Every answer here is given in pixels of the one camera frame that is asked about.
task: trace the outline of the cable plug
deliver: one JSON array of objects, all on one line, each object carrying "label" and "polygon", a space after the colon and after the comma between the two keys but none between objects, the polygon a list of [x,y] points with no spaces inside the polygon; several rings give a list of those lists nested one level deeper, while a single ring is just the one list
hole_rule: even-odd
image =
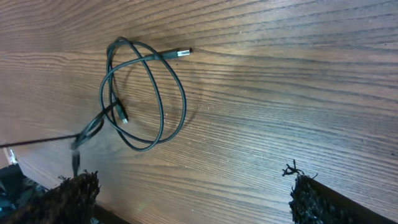
[{"label": "cable plug", "polygon": [[[172,50],[166,50],[166,51],[163,51],[163,52],[159,52],[159,54],[160,54],[160,56],[163,59],[168,60],[168,59],[176,59],[176,58],[179,58],[179,57],[182,57],[182,56],[190,55],[191,52],[192,52],[191,49],[183,49],[183,50],[181,50],[181,49],[172,49]],[[153,54],[146,55],[145,58],[146,57],[148,58],[146,61],[159,60],[159,58],[157,56],[153,55]]]},{"label": "cable plug", "polygon": [[115,105],[116,111],[118,112],[119,119],[122,120],[123,124],[129,122],[129,116],[127,115],[126,109],[123,106],[122,102],[117,99],[118,103]]}]

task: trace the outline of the wooden surface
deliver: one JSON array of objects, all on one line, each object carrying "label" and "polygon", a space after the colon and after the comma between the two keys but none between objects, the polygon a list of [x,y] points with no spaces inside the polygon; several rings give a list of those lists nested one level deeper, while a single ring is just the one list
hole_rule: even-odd
[{"label": "wooden surface", "polygon": [[[187,93],[187,120],[145,153],[106,123],[81,148],[98,201],[132,223],[290,223],[296,159],[308,175],[398,222],[398,2],[16,1],[0,3],[0,138],[72,134],[100,111],[105,49],[117,36],[157,50]],[[134,58],[128,49],[115,60]],[[181,113],[172,77],[150,66],[165,135]],[[116,74],[131,117],[154,138],[155,95],[141,65]],[[46,187],[71,176],[70,141],[16,147]]]}]

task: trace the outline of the wooden table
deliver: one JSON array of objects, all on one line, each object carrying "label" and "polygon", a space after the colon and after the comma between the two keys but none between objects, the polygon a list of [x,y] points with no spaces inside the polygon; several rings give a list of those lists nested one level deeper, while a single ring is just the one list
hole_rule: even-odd
[{"label": "wooden table", "polygon": [[[73,134],[100,112],[105,49],[116,37],[157,50],[187,93],[170,142],[130,150],[106,123],[81,147],[98,170],[99,204],[132,223],[290,223],[296,159],[308,175],[398,222],[398,2],[152,0],[0,4],[0,140]],[[115,61],[134,58],[121,49]],[[165,135],[181,99],[149,63]],[[159,115],[142,65],[116,74],[131,117],[154,138]],[[52,188],[72,176],[71,141],[15,147],[28,177]]]}]

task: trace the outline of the dark object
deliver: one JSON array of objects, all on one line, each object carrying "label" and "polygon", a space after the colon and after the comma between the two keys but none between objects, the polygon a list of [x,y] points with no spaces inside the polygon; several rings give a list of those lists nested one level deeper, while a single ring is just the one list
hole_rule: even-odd
[{"label": "dark object", "polygon": [[77,177],[79,168],[80,168],[80,151],[78,149],[75,149],[72,151],[73,177]]},{"label": "dark object", "polygon": [[21,204],[21,195],[27,195],[27,192],[34,194],[31,187],[24,186],[25,178],[19,164],[0,169],[0,217],[13,212]]},{"label": "dark object", "polygon": [[282,175],[297,174],[290,194],[293,222],[297,224],[393,224],[389,220],[334,190],[320,184],[304,172],[287,164]]},{"label": "dark object", "polygon": [[0,223],[90,223],[99,192],[96,172],[80,174],[73,179],[65,179],[59,187],[18,208]]}]

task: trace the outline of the usb cable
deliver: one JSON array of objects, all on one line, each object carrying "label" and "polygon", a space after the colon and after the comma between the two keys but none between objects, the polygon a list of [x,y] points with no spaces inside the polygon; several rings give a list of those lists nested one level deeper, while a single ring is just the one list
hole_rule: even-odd
[{"label": "usb cable", "polygon": [[[113,57],[117,51],[117,49],[121,46],[128,46],[130,47],[134,53],[137,55],[137,58],[134,60],[130,60],[124,63],[121,63],[117,66],[113,66]],[[137,50],[136,46],[141,46],[146,48],[147,50],[151,51],[152,54],[142,56],[141,53]],[[72,154],[72,167],[73,167],[73,175],[77,176],[77,172],[80,167],[80,153],[78,152],[78,148],[88,140],[90,140],[92,137],[97,134],[101,128],[104,125],[104,119],[107,119],[112,126],[116,129],[116,132],[120,135],[120,138],[133,150],[143,152],[147,151],[149,149],[152,149],[156,144],[158,143],[163,143],[171,140],[174,136],[178,134],[178,132],[181,130],[182,125],[185,120],[185,116],[187,113],[187,98],[185,96],[184,89],[182,87],[182,84],[180,80],[178,79],[178,76],[175,74],[173,71],[172,67],[166,62],[168,59],[175,59],[179,57],[183,57],[186,55],[190,55],[191,50],[180,50],[180,49],[173,49],[173,50],[168,50],[165,52],[157,52],[154,50],[152,47],[142,43],[142,42],[137,42],[137,41],[130,41],[127,40],[124,37],[118,37],[112,44],[108,46],[106,49],[106,55],[107,55],[107,60],[106,60],[106,75],[104,79],[101,82],[101,86],[99,87],[99,105],[102,109],[102,111],[78,134],[73,134],[69,136],[61,136],[57,138],[47,138],[47,139],[37,139],[33,141],[24,141],[24,142],[15,142],[15,143],[10,143],[10,144],[3,144],[0,145],[0,148],[3,147],[12,147],[12,146],[21,146],[21,145],[26,145],[26,144],[34,144],[34,143],[39,143],[39,142],[47,142],[47,141],[58,141],[62,139],[69,139],[69,138],[75,138],[75,140],[72,142],[71,149],[73,151]],[[150,71],[148,65],[146,62],[150,60],[159,60],[161,61],[164,66],[167,68],[167,70],[170,72],[171,76],[173,76],[178,88],[180,89],[181,93],[181,98],[182,98],[182,115],[180,118],[180,123],[178,124],[177,128],[175,131],[170,135],[167,136],[166,138],[161,139],[163,130],[164,130],[164,109],[163,109],[163,104],[162,104],[162,99],[160,97],[159,89],[156,85],[156,81],[154,79],[154,76],[152,72]],[[134,63],[139,63],[141,62],[142,65],[144,66],[146,72],[148,73],[149,79],[152,82],[152,86],[154,87],[155,90],[155,95],[157,98],[157,104],[159,106],[159,114],[160,114],[160,125],[159,125],[159,132],[154,140],[146,140],[146,139],[141,139],[139,137],[136,137],[127,131],[123,130],[118,123],[116,122],[116,117],[114,115],[114,111],[116,110],[119,119],[123,123],[127,123],[129,118],[126,113],[126,109],[118,96],[116,95],[115,91],[113,90],[113,82],[114,82],[114,73],[119,70],[120,68],[126,67],[128,65],[132,65]],[[104,103],[104,88],[105,85],[108,84],[109,88],[109,104],[108,106],[105,106]],[[136,141],[140,141],[143,143],[148,144],[146,147],[136,147],[133,146],[128,139],[133,139]]]}]

